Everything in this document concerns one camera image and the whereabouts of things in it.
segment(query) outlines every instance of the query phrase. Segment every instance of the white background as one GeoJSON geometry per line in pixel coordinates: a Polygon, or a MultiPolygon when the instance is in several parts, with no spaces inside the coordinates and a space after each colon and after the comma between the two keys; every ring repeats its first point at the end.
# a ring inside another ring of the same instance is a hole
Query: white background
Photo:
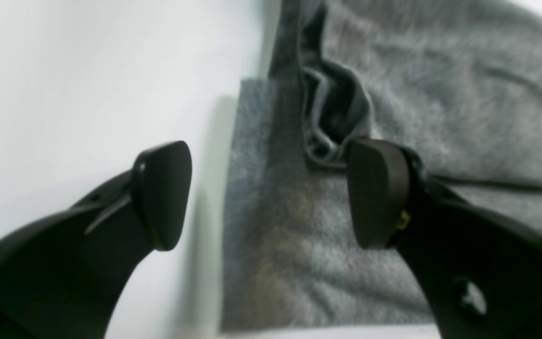
{"type": "MultiPolygon", "coordinates": [[[[518,0],[542,14],[542,0],[518,0]]],[[[0,0],[0,237],[175,139],[185,232],[131,277],[109,339],[218,336],[222,206],[239,80],[264,76],[279,0],[0,0]]],[[[433,326],[243,338],[438,338],[433,326]]]]}

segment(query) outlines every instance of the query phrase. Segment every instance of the gray towel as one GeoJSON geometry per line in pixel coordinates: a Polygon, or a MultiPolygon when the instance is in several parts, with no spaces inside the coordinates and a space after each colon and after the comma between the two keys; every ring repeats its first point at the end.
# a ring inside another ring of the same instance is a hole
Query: gray towel
{"type": "Polygon", "coordinates": [[[239,98],[223,331],[432,321],[396,253],[357,247],[352,137],[412,146],[542,231],[542,19],[496,0],[285,0],[270,78],[239,98]]]}

